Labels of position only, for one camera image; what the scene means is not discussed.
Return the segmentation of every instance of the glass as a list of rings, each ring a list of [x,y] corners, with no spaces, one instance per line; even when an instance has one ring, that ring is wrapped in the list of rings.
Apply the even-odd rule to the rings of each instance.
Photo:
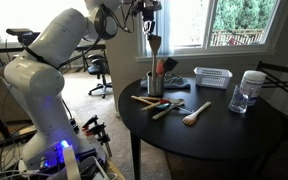
[[[230,110],[237,113],[245,113],[250,92],[241,91],[240,84],[235,85],[234,93],[229,104]]]

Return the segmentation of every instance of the blue led light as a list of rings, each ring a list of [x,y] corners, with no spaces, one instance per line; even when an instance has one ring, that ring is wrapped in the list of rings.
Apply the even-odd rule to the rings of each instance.
[[[66,147],[68,147],[69,145],[68,145],[68,143],[67,143],[66,140],[62,140],[62,141],[61,141],[61,146],[62,146],[62,148],[66,148]]]

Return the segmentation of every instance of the table leg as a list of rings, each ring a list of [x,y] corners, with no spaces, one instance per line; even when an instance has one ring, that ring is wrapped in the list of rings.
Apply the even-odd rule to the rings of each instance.
[[[141,140],[131,133],[131,145],[133,154],[133,166],[135,180],[141,179]]]
[[[82,58],[83,58],[83,69],[84,69],[84,72],[85,72],[87,70],[87,68],[88,68],[88,63],[87,63],[87,59],[85,58],[85,55],[83,55]]]

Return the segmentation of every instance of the utensil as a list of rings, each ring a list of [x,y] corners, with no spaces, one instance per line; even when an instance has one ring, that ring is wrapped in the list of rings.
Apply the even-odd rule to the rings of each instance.
[[[152,52],[153,52],[153,62],[152,62],[152,80],[155,81],[156,79],[156,56],[157,51],[161,46],[162,38],[156,35],[150,35],[148,39]]]
[[[147,100],[147,101],[159,101],[161,98],[157,98],[157,97],[147,97],[147,96],[139,96],[138,98],[141,98],[141,99],[144,99],[144,100]],[[172,99],[172,98],[163,98],[164,100],[166,101],[169,101],[171,103],[179,103],[181,102],[182,100],[181,99]]]
[[[171,103],[164,103],[164,104],[159,104],[156,106],[157,109],[166,109],[168,108],[169,106],[171,105]],[[185,106],[176,106],[177,108],[183,110],[183,111],[186,111],[186,112],[189,112],[189,113],[193,113],[195,112],[195,110],[193,109],[190,109],[188,107],[185,107]]]
[[[141,97],[137,97],[137,96],[131,96],[132,99],[135,99],[135,100],[138,100],[138,101],[141,101],[143,103],[146,103],[146,104],[153,104],[152,102],[146,100],[146,99],[143,99]]]
[[[211,105],[211,102],[206,102],[203,106],[201,106],[198,110],[196,110],[194,113],[185,116],[183,119],[183,123],[186,125],[193,125],[196,120],[197,120],[197,116],[202,113],[208,106]]]
[[[146,106],[146,107],[143,107],[141,110],[142,110],[142,111],[144,111],[144,110],[149,110],[149,109],[152,109],[152,108],[154,108],[154,107],[156,107],[156,106],[158,106],[158,105],[160,105],[160,104],[165,104],[165,103],[168,103],[168,102],[169,102],[168,100],[165,100],[165,99],[160,98],[158,102],[153,103],[153,104],[150,104],[150,105],[148,105],[148,106]]]
[[[178,103],[172,103],[167,109],[153,116],[153,119],[159,119],[160,117],[170,112],[172,109],[176,108],[177,106],[181,106],[182,104],[184,104],[184,99],[178,99]]]
[[[172,58],[167,58],[166,61],[163,64],[164,67],[164,72],[167,73],[169,71],[172,71],[175,66],[177,65],[178,61],[172,59]]]
[[[157,76],[164,75],[164,59],[163,58],[157,60],[156,62],[156,74]]]

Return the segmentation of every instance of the fence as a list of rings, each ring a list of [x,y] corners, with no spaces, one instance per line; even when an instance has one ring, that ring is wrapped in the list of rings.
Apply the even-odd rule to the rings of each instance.
[[[211,46],[260,44],[264,29],[214,30]]]

